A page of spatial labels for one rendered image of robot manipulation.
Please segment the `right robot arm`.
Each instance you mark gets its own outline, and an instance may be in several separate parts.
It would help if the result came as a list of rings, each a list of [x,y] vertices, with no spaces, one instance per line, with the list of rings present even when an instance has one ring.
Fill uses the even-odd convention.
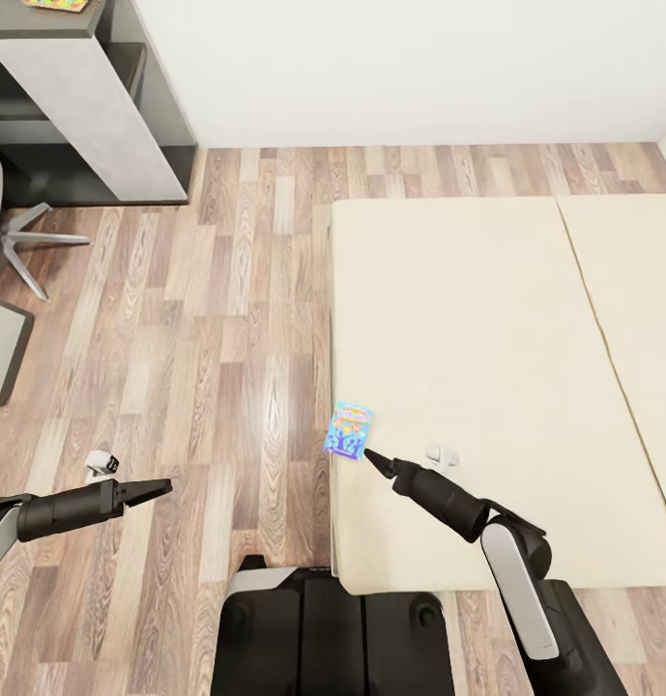
[[[446,478],[459,465],[459,452],[446,446],[428,446],[421,465],[370,449],[363,455],[386,479],[396,478],[399,496],[467,542],[480,538],[534,696],[629,696],[568,583],[544,578],[552,550],[542,527]]]

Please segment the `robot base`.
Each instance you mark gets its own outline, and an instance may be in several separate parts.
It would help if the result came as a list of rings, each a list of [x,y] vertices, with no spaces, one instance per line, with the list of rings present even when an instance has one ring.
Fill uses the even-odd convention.
[[[440,591],[349,594],[330,567],[228,581],[211,696],[455,696]]]

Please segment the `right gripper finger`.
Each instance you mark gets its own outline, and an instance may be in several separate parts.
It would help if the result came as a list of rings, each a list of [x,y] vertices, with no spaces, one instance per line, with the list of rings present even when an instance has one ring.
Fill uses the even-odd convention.
[[[370,449],[364,449],[363,455],[383,474],[386,479],[394,479],[400,472],[402,460],[390,460],[381,454],[378,454]]]

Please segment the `board game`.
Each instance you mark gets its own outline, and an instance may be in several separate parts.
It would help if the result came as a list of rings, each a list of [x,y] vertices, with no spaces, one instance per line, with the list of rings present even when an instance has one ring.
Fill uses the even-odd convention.
[[[371,418],[373,410],[370,408],[337,400],[323,449],[362,460]]]

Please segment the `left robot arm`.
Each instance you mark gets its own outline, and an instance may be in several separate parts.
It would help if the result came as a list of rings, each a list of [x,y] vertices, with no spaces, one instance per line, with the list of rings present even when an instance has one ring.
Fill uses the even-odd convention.
[[[123,517],[124,506],[132,508],[172,492],[170,478],[117,482],[119,462],[103,450],[93,450],[86,459],[90,469],[86,486],[39,497],[20,494],[0,497],[0,561],[17,540],[81,529],[105,519]]]

